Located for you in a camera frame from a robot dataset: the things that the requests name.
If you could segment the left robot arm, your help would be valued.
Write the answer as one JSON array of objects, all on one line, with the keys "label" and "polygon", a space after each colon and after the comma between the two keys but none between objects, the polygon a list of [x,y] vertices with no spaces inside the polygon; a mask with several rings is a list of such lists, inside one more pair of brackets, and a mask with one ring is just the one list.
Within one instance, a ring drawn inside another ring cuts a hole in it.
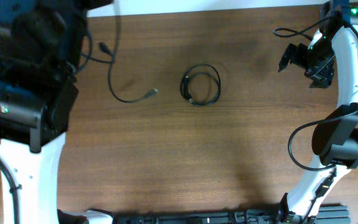
[{"label": "left robot arm", "polygon": [[57,207],[60,156],[87,13],[106,1],[0,1],[0,172],[5,223],[112,223],[110,212]]}]

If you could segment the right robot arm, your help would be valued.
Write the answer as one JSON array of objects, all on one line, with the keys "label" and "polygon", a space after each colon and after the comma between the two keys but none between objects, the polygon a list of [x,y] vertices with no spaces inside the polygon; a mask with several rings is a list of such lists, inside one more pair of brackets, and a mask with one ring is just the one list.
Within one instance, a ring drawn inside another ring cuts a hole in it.
[{"label": "right robot arm", "polygon": [[309,44],[290,44],[279,63],[301,67],[312,88],[338,83],[336,109],[325,119],[312,121],[313,158],[304,166],[296,187],[281,199],[274,215],[255,214],[260,223],[348,223],[337,207],[324,207],[333,187],[358,167],[358,7],[349,1],[321,6]]}]

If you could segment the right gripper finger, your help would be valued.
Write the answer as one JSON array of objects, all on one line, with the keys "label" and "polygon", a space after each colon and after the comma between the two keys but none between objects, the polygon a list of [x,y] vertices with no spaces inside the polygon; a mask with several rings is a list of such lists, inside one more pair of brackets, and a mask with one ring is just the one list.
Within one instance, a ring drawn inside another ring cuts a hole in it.
[{"label": "right gripper finger", "polygon": [[278,72],[286,69],[287,65],[290,63],[291,58],[293,57],[293,54],[296,52],[296,49],[297,46],[294,44],[289,44],[287,46],[278,64]]},{"label": "right gripper finger", "polygon": [[311,77],[312,82],[310,83],[310,88],[322,88],[326,89],[332,84],[332,77],[324,78],[324,77]]}]

